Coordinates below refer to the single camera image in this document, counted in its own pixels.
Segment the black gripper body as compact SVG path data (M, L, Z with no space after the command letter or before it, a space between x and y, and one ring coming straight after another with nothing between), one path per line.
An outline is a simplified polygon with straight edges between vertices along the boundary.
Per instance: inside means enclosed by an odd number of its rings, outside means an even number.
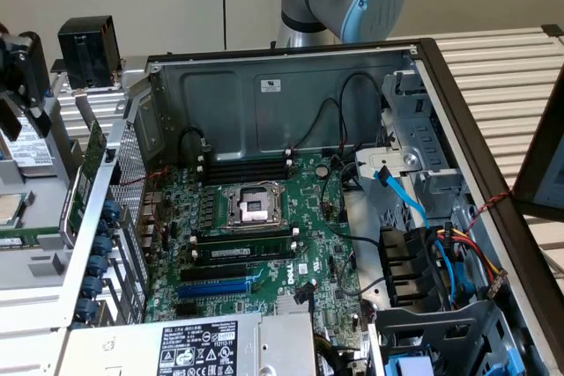
M49 76L37 33L1 34L1 92L27 108L44 108Z

